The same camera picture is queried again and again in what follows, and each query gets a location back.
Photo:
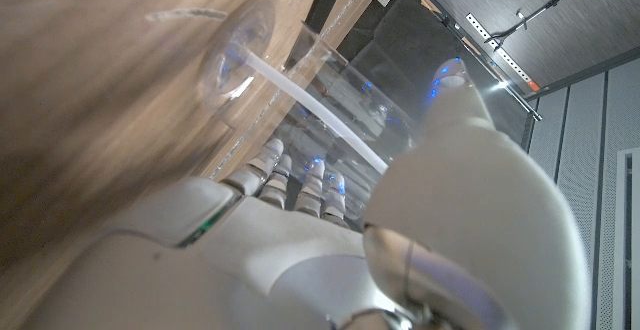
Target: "wooden table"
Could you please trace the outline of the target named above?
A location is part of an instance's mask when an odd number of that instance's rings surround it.
[[[256,81],[233,129],[194,96],[219,23],[149,21],[178,8],[230,12],[246,0],[0,0],[0,328],[12,328],[97,226],[141,194],[246,161],[292,105]],[[313,0],[279,0],[306,17]],[[371,0],[337,0],[337,46]],[[268,50],[282,63],[291,34]]]

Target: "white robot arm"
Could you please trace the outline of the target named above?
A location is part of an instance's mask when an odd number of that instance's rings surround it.
[[[222,184],[188,178],[125,212],[24,328],[586,329],[567,202],[494,129],[461,61],[434,82],[426,141],[383,175],[363,234],[283,211],[286,166],[269,203],[253,197],[282,154],[270,143]]]

